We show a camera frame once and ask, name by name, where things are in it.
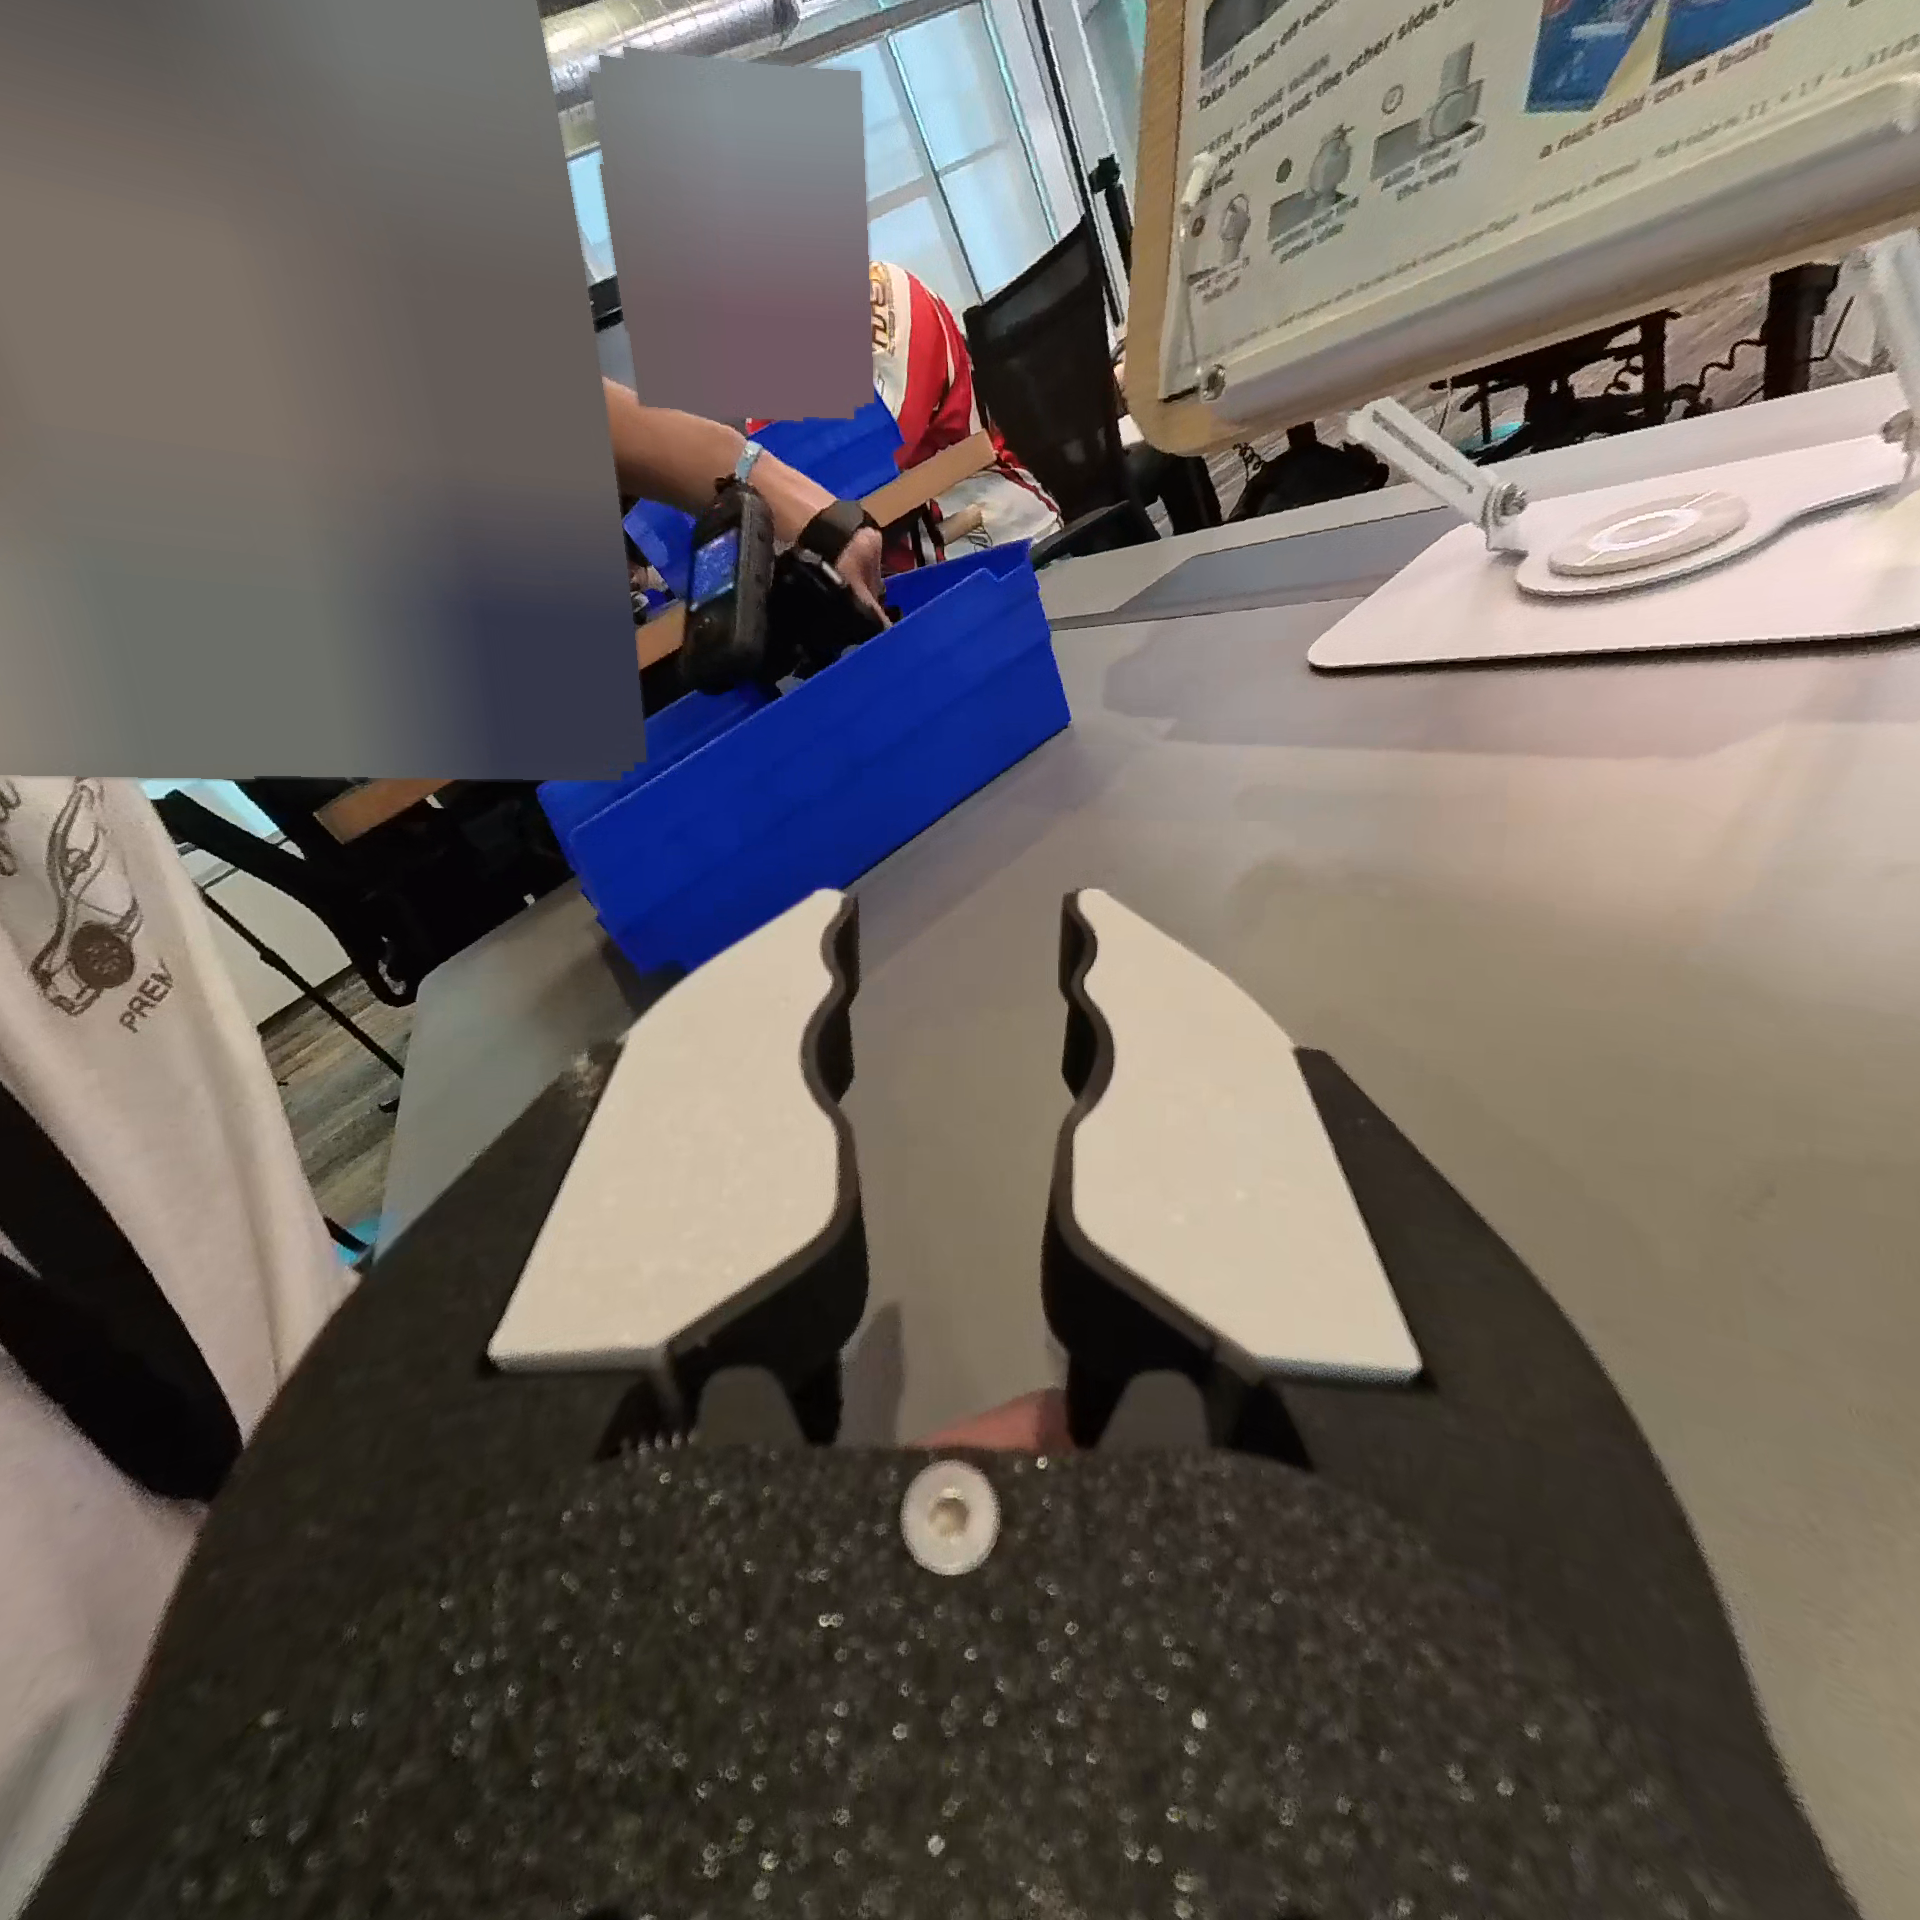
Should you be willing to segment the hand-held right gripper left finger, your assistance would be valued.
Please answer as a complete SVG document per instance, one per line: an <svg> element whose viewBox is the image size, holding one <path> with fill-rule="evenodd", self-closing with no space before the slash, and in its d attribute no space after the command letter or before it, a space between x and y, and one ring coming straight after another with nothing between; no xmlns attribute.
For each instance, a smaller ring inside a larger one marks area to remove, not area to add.
<svg viewBox="0 0 1920 1920"><path fill-rule="evenodd" d="M820 889L647 1009L488 1341L504 1376L629 1376L659 1434L767 1376L840 1439L871 1261L847 1097L858 900Z"/></svg>

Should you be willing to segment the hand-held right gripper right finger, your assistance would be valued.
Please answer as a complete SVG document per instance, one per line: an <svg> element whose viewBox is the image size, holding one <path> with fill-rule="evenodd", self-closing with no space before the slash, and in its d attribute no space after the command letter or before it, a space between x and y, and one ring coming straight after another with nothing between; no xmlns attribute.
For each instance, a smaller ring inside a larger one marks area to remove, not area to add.
<svg viewBox="0 0 1920 1920"><path fill-rule="evenodd" d="M1105 889L1063 900L1045 1319L1095 1447L1135 1386L1205 1441L1291 1448L1283 1385L1401 1392L1424 1358L1287 1029Z"/></svg>

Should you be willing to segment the blue plastic bin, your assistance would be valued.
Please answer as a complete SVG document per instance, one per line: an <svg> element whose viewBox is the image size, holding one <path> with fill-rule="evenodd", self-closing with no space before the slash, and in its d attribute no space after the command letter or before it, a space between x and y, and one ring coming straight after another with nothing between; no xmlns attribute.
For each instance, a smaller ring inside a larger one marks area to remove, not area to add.
<svg viewBox="0 0 1920 1920"><path fill-rule="evenodd" d="M844 417L763 421L744 433L834 495L864 497L901 472L901 429L877 392ZM634 554L673 583L687 572L692 520L695 513L640 497L625 513L623 530Z"/></svg>
<svg viewBox="0 0 1920 1920"><path fill-rule="evenodd" d="M1069 726L1027 544L901 573L901 618L778 695L688 692L650 759L538 800L603 932L692 972L810 893L847 892Z"/></svg>

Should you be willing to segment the person's left hand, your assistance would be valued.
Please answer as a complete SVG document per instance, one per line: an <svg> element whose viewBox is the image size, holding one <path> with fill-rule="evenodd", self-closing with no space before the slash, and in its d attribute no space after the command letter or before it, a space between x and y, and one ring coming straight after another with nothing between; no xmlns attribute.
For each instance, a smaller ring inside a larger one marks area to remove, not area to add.
<svg viewBox="0 0 1920 1920"><path fill-rule="evenodd" d="M755 465L752 487L767 501L783 544L827 565L871 607L881 607L883 538L871 513L771 454Z"/></svg>

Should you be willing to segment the wooden desk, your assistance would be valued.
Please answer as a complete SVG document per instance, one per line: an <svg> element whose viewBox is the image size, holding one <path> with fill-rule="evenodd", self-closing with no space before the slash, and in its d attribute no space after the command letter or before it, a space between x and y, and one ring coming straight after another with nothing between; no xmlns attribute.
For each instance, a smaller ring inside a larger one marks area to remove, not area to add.
<svg viewBox="0 0 1920 1920"><path fill-rule="evenodd" d="M871 513L881 527L888 527L913 511L920 511L931 501L946 495L961 482L992 468L994 444L991 429L978 429L970 438L935 452L921 465L901 471L891 482L860 497L860 508ZM661 609L652 613L636 629L636 650L640 672L657 666L681 649L687 625L687 607L679 599L668 599Z"/></svg>

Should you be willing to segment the black office chair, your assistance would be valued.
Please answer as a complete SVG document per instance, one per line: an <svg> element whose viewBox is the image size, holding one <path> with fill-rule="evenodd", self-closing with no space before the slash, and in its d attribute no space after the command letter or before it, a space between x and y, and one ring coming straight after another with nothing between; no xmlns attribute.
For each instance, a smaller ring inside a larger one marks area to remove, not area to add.
<svg viewBox="0 0 1920 1920"><path fill-rule="evenodd" d="M967 309L963 327L986 417L1063 518L1035 562L1157 542L1121 444L1107 284L1091 226L1076 224Z"/></svg>

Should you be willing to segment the person in white shirt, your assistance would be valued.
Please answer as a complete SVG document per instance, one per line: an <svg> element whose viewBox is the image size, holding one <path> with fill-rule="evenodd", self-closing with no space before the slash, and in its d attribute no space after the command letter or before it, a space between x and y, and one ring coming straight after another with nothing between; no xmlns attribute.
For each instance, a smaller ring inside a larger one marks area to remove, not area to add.
<svg viewBox="0 0 1920 1920"><path fill-rule="evenodd" d="M4 777L10 1089L143 1252L247 1441L330 1316L330 1240L252 1022L156 805ZM207 1503L122 1474L4 1351L4 1823L77 1802Z"/></svg>

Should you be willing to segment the wooden document stand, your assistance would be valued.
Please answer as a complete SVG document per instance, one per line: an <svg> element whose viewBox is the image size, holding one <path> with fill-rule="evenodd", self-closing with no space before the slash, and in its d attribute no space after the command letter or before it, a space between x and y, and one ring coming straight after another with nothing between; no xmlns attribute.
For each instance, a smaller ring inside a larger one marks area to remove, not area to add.
<svg viewBox="0 0 1920 1920"><path fill-rule="evenodd" d="M1173 178L1181 160L1186 21L1208 4L1146 4L1138 224L1125 392L1143 433L1205 452L1348 406L1352 438L1458 516L1311 649L1324 672L1479 664L1714 647L1890 640L1916 632L1916 204L1885 224L1794 238L1760 261L1675 293L1559 318L1519 342L1440 354L1432 338L1317 391L1210 380L1162 391ZM1417 375L1489 368L1571 332L1636 319L1693 288L1875 236L1864 273L1903 400L1875 433L1644 482L1528 497L1507 468L1477 465L1396 396Z"/></svg>

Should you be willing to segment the silver ventilation duct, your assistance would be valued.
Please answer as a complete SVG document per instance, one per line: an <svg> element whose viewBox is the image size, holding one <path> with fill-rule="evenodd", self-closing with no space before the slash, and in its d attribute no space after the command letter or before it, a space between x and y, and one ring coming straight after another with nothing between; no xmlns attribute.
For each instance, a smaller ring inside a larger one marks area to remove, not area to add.
<svg viewBox="0 0 1920 1920"><path fill-rule="evenodd" d="M597 66L629 50L757 55L783 45L799 24L799 1L581 1L545 16L543 33L555 97L576 104Z"/></svg>

